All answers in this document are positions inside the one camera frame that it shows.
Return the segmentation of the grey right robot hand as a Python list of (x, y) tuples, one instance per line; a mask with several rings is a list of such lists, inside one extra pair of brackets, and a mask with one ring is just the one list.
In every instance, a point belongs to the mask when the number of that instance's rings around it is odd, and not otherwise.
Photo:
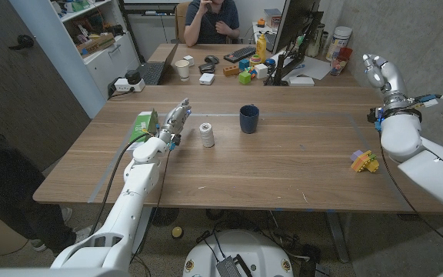
[(404, 79), (395, 64), (373, 54), (364, 54), (362, 59), (370, 84), (383, 94), (384, 111), (409, 105)]

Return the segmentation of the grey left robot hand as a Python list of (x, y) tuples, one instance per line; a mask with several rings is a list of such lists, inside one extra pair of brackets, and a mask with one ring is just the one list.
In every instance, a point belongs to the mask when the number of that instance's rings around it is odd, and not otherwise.
[(173, 141), (176, 145), (179, 145), (181, 132), (187, 118), (191, 114), (191, 108), (192, 107), (189, 105), (189, 98), (185, 98), (172, 109), (165, 116), (158, 137), (167, 144)]

